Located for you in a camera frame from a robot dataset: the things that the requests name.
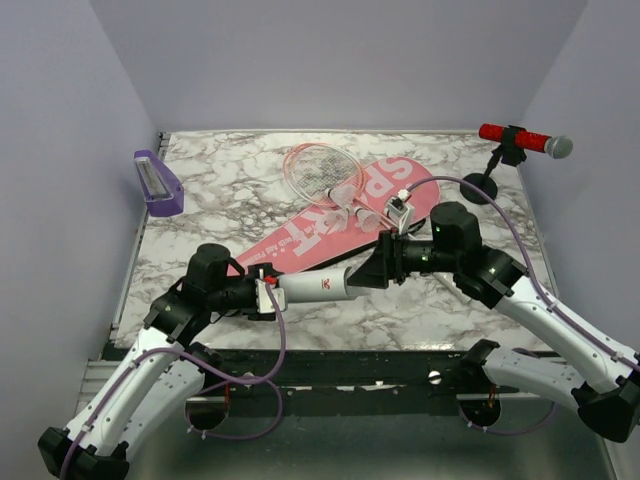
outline wall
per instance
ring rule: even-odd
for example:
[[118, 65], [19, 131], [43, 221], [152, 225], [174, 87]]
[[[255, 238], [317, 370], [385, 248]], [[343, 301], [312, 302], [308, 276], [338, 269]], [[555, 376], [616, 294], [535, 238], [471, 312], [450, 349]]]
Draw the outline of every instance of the wall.
[[39, 480], [38, 437], [107, 338], [156, 134], [86, 0], [13, 2], [0, 45], [0, 476]]
[[91, 0], [163, 130], [521, 118], [586, 0]]
[[[640, 4], [593, 0], [526, 111], [531, 130], [567, 134], [566, 160], [522, 167], [563, 299], [640, 349]], [[640, 472], [640, 431], [628, 444]]]

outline robotic arm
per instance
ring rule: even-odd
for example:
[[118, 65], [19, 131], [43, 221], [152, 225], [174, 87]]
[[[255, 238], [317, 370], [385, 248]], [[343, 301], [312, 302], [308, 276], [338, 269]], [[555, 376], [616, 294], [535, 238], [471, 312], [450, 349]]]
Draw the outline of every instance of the robotic arm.
[[[350, 300], [370, 288], [387, 288], [391, 281], [401, 284], [411, 273], [453, 273], [462, 292], [524, 325], [568, 363], [534, 359], [481, 340], [462, 360], [466, 371], [577, 410], [596, 433], [625, 441], [640, 417], [640, 374], [619, 360], [637, 361], [633, 349], [566, 307], [563, 311], [580, 327], [617, 354], [608, 354], [562, 322], [548, 303], [562, 304], [546, 291], [544, 302], [523, 265], [483, 245], [478, 220], [463, 205], [439, 204], [430, 218], [432, 241], [413, 240], [394, 229], [381, 232], [372, 255], [355, 271], [283, 275], [265, 263], [250, 266], [245, 274], [226, 248], [202, 245], [186, 276], [152, 303], [137, 341], [95, 399], [64, 429], [49, 428], [42, 435], [38, 446], [48, 470], [60, 476], [71, 449], [67, 480], [124, 479], [144, 438], [204, 385], [204, 370], [177, 356], [187, 352], [219, 366], [215, 352], [193, 343], [212, 312], [240, 310], [251, 320], [274, 320], [269, 293], [284, 310], [287, 303]], [[233, 270], [237, 274], [229, 275]], [[145, 357], [158, 348], [162, 353]]]

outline red microphone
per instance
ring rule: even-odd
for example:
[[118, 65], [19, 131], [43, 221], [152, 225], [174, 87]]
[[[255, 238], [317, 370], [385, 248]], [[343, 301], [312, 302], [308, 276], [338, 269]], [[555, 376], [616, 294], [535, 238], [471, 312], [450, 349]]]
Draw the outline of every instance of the red microphone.
[[[485, 123], [480, 127], [478, 135], [485, 140], [500, 142], [503, 131], [504, 127], [500, 125]], [[527, 132], [526, 130], [522, 130], [516, 134], [514, 144], [519, 148], [546, 153], [551, 158], [568, 157], [573, 150], [573, 142], [564, 135], [560, 137], [550, 137], [549, 135]]]

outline white cylinder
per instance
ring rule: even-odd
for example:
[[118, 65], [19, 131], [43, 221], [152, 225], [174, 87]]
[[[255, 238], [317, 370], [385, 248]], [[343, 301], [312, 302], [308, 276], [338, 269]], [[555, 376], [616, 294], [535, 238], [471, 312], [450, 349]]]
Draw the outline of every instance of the white cylinder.
[[353, 300], [368, 290], [347, 285], [350, 268], [288, 273], [278, 277], [278, 286], [284, 289], [287, 303]]

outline microphone stand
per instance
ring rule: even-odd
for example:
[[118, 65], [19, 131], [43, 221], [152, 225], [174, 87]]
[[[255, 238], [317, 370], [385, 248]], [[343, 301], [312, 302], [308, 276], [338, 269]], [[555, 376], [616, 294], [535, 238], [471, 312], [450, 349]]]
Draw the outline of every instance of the microphone stand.
[[[505, 165], [517, 167], [527, 159], [524, 149], [517, 147], [515, 144], [516, 135], [523, 131], [526, 130], [514, 125], [509, 125], [508, 128], [505, 128], [502, 131], [500, 145], [495, 150], [491, 151], [493, 155], [491, 155], [484, 173], [470, 173], [464, 177], [464, 180], [475, 185], [486, 193], [492, 200], [495, 200], [498, 196], [498, 185], [496, 185], [496, 182], [491, 178], [491, 172], [493, 172], [493, 170], [498, 166], [500, 161]], [[475, 203], [476, 205], [485, 205], [487, 203], [484, 198], [464, 185], [460, 185], [460, 193], [466, 200], [471, 203]]]

